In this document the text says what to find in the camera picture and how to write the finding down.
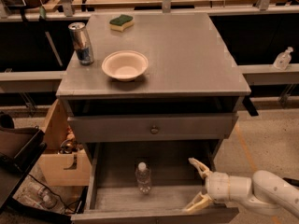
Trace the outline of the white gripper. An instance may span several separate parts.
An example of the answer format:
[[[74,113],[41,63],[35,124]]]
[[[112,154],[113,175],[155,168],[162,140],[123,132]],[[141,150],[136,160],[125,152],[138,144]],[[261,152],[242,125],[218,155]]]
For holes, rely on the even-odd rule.
[[[188,158],[189,163],[206,179],[206,192],[198,192],[182,209],[183,212],[195,212],[207,208],[213,201],[225,203],[230,199],[230,179],[226,173],[211,173],[210,169],[195,158]]]

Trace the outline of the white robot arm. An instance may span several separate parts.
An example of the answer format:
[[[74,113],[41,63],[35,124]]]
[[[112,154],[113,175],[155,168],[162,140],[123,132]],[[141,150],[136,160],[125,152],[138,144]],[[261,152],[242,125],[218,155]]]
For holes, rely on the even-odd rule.
[[[299,189],[268,171],[256,171],[252,177],[233,176],[212,172],[195,158],[188,158],[205,181],[206,193],[199,191],[183,208],[185,213],[195,213],[211,203],[235,202],[261,215],[273,216],[283,207],[299,217]]]

